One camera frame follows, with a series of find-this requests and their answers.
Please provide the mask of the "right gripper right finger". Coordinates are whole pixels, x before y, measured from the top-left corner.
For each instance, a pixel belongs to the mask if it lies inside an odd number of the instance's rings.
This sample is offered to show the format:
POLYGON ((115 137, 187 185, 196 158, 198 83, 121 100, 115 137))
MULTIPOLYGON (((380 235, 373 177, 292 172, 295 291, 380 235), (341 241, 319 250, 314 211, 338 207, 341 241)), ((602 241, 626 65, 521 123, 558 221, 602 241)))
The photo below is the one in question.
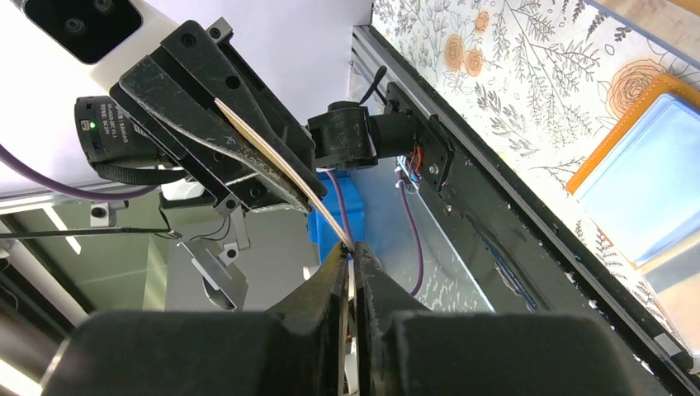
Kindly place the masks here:
POLYGON ((354 248, 364 395, 662 395, 612 330, 580 315, 439 313, 354 248))

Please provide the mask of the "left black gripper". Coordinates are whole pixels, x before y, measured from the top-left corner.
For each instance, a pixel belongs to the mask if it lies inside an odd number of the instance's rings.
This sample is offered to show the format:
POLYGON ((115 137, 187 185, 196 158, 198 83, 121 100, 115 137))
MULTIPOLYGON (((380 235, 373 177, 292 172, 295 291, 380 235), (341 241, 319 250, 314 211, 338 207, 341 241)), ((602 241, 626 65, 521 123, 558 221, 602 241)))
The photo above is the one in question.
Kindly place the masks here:
POLYGON ((78 101, 81 145, 101 177, 146 186, 189 178, 222 215, 236 209, 310 212, 304 192, 220 118, 215 101, 221 100, 318 197, 326 195, 310 133, 232 46, 233 35, 222 18, 209 27, 186 21, 122 74, 98 110, 113 115, 114 138, 87 134, 88 104, 78 101))

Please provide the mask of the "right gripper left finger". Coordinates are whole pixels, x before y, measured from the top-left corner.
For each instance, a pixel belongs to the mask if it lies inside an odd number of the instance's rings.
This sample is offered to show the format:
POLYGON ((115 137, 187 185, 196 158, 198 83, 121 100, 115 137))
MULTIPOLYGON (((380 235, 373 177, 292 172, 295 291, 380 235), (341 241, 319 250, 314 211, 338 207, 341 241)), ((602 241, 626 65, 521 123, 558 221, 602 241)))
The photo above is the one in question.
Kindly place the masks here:
POLYGON ((349 251, 262 312, 111 311, 61 345, 46 395, 340 395, 349 251))

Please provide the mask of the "orange card holder wallet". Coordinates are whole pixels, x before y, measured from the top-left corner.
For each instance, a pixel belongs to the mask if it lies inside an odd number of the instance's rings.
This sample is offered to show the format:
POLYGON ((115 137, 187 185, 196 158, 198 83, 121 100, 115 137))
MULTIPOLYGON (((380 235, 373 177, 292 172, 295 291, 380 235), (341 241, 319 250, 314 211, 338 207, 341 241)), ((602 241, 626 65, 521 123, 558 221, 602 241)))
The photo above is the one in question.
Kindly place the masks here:
POLYGON ((653 79, 567 183, 699 355, 699 93, 653 79))

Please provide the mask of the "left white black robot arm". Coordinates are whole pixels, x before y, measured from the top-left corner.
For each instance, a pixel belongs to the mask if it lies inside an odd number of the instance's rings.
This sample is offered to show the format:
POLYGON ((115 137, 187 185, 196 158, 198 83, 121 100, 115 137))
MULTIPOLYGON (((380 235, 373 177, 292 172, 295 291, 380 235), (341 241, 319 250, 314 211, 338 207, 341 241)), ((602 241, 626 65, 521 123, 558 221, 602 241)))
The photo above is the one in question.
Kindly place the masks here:
POLYGON ((301 124, 231 44, 224 19, 180 25, 103 97, 80 97, 74 118, 81 148, 97 174, 132 186, 192 182, 195 190, 162 197, 167 209, 310 211, 303 191, 248 142, 217 106, 246 121, 304 179, 327 192, 317 171, 375 166, 422 146, 446 153, 442 124, 423 116, 391 83, 372 115, 364 101, 336 101, 301 124))

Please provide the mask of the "blue plastic bin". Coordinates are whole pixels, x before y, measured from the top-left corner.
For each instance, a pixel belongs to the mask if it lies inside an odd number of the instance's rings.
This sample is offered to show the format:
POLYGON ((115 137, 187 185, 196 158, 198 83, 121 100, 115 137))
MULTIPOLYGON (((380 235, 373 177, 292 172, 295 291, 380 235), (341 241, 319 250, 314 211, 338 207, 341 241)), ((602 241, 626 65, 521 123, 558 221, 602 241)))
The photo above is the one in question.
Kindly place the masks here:
MULTIPOLYGON (((335 171, 333 174, 336 177, 343 195, 345 214, 351 229, 352 239, 355 242, 361 241, 365 238, 365 207, 363 199, 347 172, 335 171)), ((328 193, 322 199, 322 202, 343 228, 344 222, 341 207, 338 202, 338 194, 335 191, 334 184, 329 175, 325 172, 318 172, 317 176, 328 189, 328 193)), ((333 246, 340 241, 324 217, 315 210, 307 215, 307 231, 309 240, 318 249, 320 261, 323 261, 328 256, 333 246)))

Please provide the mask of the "floral table cloth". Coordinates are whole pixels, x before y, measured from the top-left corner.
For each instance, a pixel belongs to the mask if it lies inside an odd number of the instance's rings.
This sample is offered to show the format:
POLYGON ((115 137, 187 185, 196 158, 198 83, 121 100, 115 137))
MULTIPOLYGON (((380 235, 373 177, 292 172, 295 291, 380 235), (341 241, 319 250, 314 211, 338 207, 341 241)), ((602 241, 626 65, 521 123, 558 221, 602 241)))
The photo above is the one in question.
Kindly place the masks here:
POLYGON ((376 1, 372 25, 690 351, 699 277, 621 255, 566 184, 659 75, 699 69, 585 1, 376 1))

